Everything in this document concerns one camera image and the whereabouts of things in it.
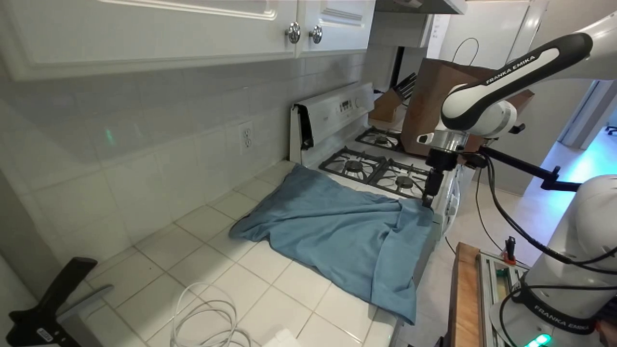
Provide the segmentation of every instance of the white tile floor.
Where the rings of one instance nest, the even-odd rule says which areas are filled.
[[[214,288],[195,290],[183,307],[222,297],[220,290],[224,290],[235,301],[241,328],[256,344],[264,344],[276,328],[283,326],[299,338],[303,347],[386,347],[395,324],[391,315],[353,299],[312,271],[270,251],[266,244],[254,245],[227,238],[233,220],[266,197],[287,170],[289,166],[270,170],[270,174],[179,218],[127,253],[100,265],[89,284],[93,288],[116,286],[116,292],[106,297],[108,305],[87,317],[87,324],[100,342],[110,347],[170,346],[175,299],[185,286],[200,280],[214,284]],[[571,199],[565,193],[538,190],[528,190],[524,197],[507,193],[499,193],[499,197],[503,207],[544,242],[551,236]],[[488,201],[484,186],[480,207],[495,240],[503,242],[513,236]],[[465,242],[495,253],[480,232],[472,190],[467,191],[447,238],[453,245]],[[536,257],[534,249],[519,242],[522,263],[532,265]],[[395,347],[432,347],[445,334],[451,269],[453,255],[442,240],[418,286],[418,323],[395,334]],[[200,336],[204,330],[200,324],[189,324],[185,332]]]

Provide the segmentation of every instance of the white appliance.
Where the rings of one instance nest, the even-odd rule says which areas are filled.
[[[403,151],[393,134],[368,126],[374,107],[370,84],[347,85],[295,103],[289,122],[289,161],[318,170],[334,182],[386,195],[422,199],[428,174],[424,159]],[[443,218],[443,232],[459,209],[459,170],[445,176],[432,209]]]

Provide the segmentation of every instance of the kitchen counter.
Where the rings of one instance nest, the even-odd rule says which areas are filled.
[[[197,288],[185,307],[226,292],[239,326],[256,346],[289,330],[303,347],[386,347],[397,319],[337,290],[316,272],[274,253],[268,244],[227,238],[231,224],[272,193],[293,166],[283,163],[226,197],[179,218],[89,276],[93,288],[114,284],[104,305],[83,319],[104,346],[168,347],[179,294]],[[208,321],[181,332],[206,338]]]

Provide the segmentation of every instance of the white cabinet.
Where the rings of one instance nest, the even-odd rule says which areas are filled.
[[[372,8],[374,0],[0,0],[0,45],[17,80],[256,62],[362,51]],[[285,37],[291,24],[297,45]],[[320,43],[308,37],[316,26]]]
[[[308,33],[301,53],[364,51],[368,47],[374,0],[301,0],[299,4],[299,24]]]

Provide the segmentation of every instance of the cardboard box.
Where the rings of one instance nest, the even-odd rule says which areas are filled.
[[[442,105],[449,91],[461,84],[476,84],[488,80],[495,70],[457,66],[442,60],[424,60],[416,80],[416,91],[411,97],[407,118],[403,124],[401,143],[409,155],[426,157],[428,147],[416,143],[420,134],[436,130],[442,118]],[[532,91],[521,91],[507,101],[519,110],[534,97]],[[480,137],[470,137],[467,151],[476,151],[482,145]]]

